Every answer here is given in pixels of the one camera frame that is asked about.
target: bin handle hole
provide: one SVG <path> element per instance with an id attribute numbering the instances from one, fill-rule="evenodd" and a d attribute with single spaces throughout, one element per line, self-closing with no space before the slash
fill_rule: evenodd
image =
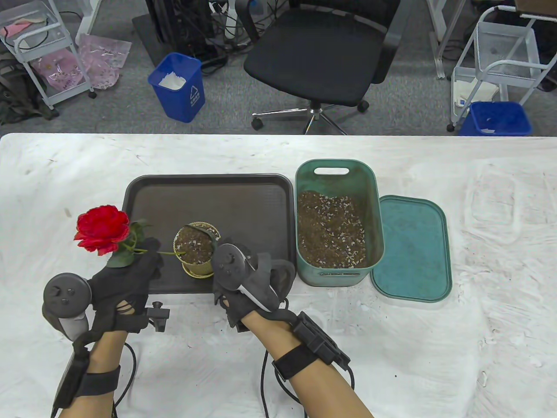
<path id="1" fill-rule="evenodd" d="M 345 176 L 350 173 L 347 168 L 318 167 L 314 170 L 318 176 Z"/>

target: desk leg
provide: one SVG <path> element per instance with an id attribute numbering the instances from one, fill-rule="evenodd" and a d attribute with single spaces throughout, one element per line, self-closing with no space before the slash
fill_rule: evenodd
<path id="1" fill-rule="evenodd" d="M 78 3 L 83 11 L 83 20 L 79 25 L 79 29 L 77 30 L 77 35 L 75 37 L 76 44 L 79 45 L 79 38 L 81 34 L 85 33 L 86 35 L 88 35 L 91 33 L 91 29 L 93 29 L 93 24 L 95 23 L 95 19 L 97 18 L 101 0 L 81 0 L 78 1 Z"/>
<path id="2" fill-rule="evenodd" d="M 460 18 L 460 14 L 462 13 L 462 9 L 464 9 L 465 4 L 466 0 L 458 0 L 456 9 L 451 17 L 451 21 L 447 30 L 445 30 L 441 43 L 437 42 L 437 35 L 435 34 L 435 32 L 429 33 L 429 41 L 433 50 L 433 62 L 435 63 L 435 69 L 437 70 L 437 78 L 440 80 L 445 78 L 445 70 L 443 68 L 443 53 L 445 52 L 445 48 L 447 47 L 449 39 L 451 39 L 452 33 L 455 30 L 455 26 L 458 22 L 458 18 Z"/>
<path id="3" fill-rule="evenodd" d="M 443 18 L 443 7 L 445 7 L 446 2 L 447 0 L 426 0 L 433 23 L 433 29 L 435 30 L 435 36 L 439 42 L 443 39 L 443 35 L 447 29 L 445 19 Z"/>

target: chair base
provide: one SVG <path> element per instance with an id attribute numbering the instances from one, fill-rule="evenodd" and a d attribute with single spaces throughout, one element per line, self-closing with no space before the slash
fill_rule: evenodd
<path id="1" fill-rule="evenodd" d="M 313 123 L 316 120 L 320 120 L 320 119 L 327 122 L 329 125 L 331 125 L 333 128 L 335 128 L 338 132 L 340 132 L 340 134 L 348 135 L 346 132 L 344 132 L 344 130 L 340 126 L 338 126 L 336 124 L 335 121 L 333 121 L 330 117 L 328 117 L 324 112 L 324 110 L 333 108 L 335 106 L 337 106 L 337 105 L 322 106 L 321 103 L 316 103 L 316 102 L 312 101 L 312 102 L 310 102 L 310 104 L 307 108 L 272 110 L 272 111 L 268 111 L 268 112 L 252 113 L 251 115 L 253 117 L 253 120 L 251 122 L 251 126 L 255 130 L 260 130 L 263 127 L 263 122 L 261 120 L 261 117 L 266 117 L 266 116 L 302 116 L 302 115 L 307 115 L 308 120 L 307 120 L 307 123 L 306 123 L 306 126 L 305 126 L 304 130 L 302 131 L 303 135 L 307 135 L 307 133 L 308 133 L 309 129 L 311 128 L 311 126 L 313 125 Z M 368 107 L 369 107 L 369 103 L 366 102 L 365 100 L 363 100 L 358 104 L 358 111 L 363 113 L 367 110 Z"/>

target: potting soil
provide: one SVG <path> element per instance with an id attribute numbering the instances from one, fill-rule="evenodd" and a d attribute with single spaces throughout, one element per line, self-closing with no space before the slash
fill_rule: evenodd
<path id="1" fill-rule="evenodd" d="M 298 246 L 309 264 L 325 269 L 364 268 L 364 206 L 348 196 L 298 196 Z"/>
<path id="2" fill-rule="evenodd" d="M 214 235 L 217 231 L 209 228 Z M 189 264 L 203 264 L 213 255 L 211 238 L 194 228 L 183 228 L 176 239 L 176 251 L 185 252 L 179 258 Z"/>

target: black plastic tray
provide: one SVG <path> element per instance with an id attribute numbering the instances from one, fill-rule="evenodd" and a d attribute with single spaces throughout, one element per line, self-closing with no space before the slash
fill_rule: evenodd
<path id="1" fill-rule="evenodd" d="M 183 225 L 204 221 L 223 238 L 296 265 L 294 191 L 280 174 L 142 176 L 129 184 L 123 210 L 152 225 L 145 233 L 160 240 L 161 251 L 172 252 Z M 212 279 L 194 279 L 175 256 L 163 257 L 162 277 L 149 293 L 212 292 Z"/>

